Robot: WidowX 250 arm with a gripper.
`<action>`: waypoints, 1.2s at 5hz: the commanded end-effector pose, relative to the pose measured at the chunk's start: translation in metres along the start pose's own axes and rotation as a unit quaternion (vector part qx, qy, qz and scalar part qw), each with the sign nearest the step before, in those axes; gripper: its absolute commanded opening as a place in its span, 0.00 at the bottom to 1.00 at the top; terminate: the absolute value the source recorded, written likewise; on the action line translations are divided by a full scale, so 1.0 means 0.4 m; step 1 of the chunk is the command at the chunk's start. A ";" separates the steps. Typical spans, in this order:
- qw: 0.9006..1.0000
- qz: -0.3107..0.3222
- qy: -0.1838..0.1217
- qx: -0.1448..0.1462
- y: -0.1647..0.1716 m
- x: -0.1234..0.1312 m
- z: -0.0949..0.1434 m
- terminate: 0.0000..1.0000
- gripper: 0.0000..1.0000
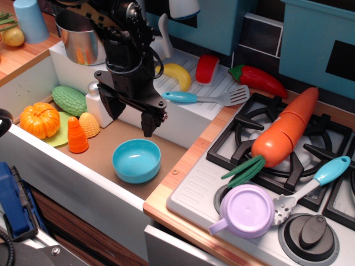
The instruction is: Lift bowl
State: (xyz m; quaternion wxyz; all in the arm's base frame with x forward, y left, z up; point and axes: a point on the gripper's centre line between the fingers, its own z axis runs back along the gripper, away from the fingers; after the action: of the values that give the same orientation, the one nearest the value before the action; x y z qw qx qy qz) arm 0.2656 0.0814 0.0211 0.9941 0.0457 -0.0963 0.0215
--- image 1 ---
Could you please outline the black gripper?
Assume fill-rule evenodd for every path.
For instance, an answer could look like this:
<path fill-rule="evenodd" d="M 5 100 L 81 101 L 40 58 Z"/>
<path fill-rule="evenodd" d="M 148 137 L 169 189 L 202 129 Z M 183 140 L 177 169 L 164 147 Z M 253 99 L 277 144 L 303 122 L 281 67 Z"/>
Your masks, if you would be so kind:
<path fill-rule="evenodd" d="M 154 88 L 158 77 L 154 64 L 142 64 L 130 71 L 98 70 L 94 73 L 98 81 L 100 99 L 108 115 L 116 120 L 130 106 L 142 112 L 141 129 L 145 137 L 167 119 L 166 102 Z"/>

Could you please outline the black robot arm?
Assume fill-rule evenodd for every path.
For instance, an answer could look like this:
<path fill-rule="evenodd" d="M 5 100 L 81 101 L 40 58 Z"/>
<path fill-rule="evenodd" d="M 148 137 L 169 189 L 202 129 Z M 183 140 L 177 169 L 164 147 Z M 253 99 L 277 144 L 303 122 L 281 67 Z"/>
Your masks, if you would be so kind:
<path fill-rule="evenodd" d="M 100 99 L 112 119 L 126 106 L 141 112 L 141 128 L 151 137 L 167 118 L 166 102 L 154 88 L 160 57 L 150 46 L 153 29 L 136 1 L 52 1 L 61 10 L 86 18 L 103 44 L 106 70 L 96 71 Z"/>

